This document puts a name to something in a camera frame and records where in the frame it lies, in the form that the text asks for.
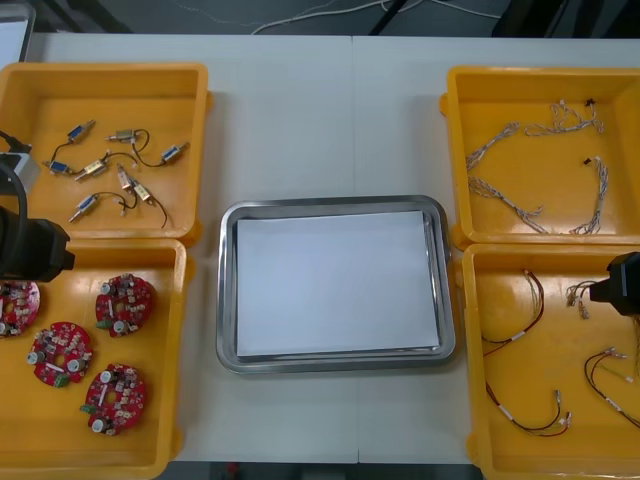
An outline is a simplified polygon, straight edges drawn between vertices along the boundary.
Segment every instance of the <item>metal frame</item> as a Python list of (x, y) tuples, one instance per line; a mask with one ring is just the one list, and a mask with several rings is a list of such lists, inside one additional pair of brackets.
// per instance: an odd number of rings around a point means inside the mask
[[(302, 218), (421, 211), (433, 285), (440, 345), (426, 348), (238, 357), (236, 225), (241, 219)], [(448, 267), (451, 258), (445, 213), (426, 196), (348, 197), (244, 202), (224, 214), (218, 263), (216, 351), (235, 373), (293, 373), (425, 367), (446, 363), (455, 350)]]

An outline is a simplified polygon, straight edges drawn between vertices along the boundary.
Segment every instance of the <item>red circuit board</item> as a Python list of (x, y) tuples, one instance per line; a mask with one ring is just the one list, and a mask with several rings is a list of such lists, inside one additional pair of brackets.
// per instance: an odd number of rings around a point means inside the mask
[(0, 338), (17, 337), (38, 316), (40, 290), (35, 282), (0, 283)]
[(75, 323), (59, 322), (36, 334), (27, 363), (35, 366), (40, 381), (61, 388), (80, 382), (92, 357), (87, 332)]
[(102, 285), (96, 298), (97, 327), (112, 337), (137, 332), (153, 312), (155, 289), (142, 278), (122, 274)]
[(89, 413), (95, 433), (118, 435), (133, 427), (144, 410), (145, 385), (140, 372), (128, 365), (111, 363), (89, 386), (82, 411)]

